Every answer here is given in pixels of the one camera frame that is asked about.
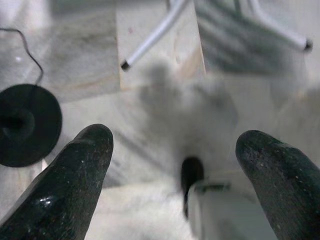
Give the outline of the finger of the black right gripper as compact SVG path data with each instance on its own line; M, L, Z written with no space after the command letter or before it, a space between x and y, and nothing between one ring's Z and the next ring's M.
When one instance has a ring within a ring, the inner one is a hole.
M181 165L180 185L183 192L183 213L188 218L188 192L191 186L204 179L204 167L195 156L187 157Z

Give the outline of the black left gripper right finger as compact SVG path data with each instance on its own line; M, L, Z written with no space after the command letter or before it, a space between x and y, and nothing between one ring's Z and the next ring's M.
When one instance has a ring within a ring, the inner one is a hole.
M236 158L279 240L320 238L320 169L298 148L259 131L242 133Z

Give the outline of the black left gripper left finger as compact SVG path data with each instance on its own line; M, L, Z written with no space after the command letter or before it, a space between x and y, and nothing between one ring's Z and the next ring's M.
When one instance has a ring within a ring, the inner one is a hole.
M114 148L103 124L84 128L23 192L0 222L3 240L83 240Z

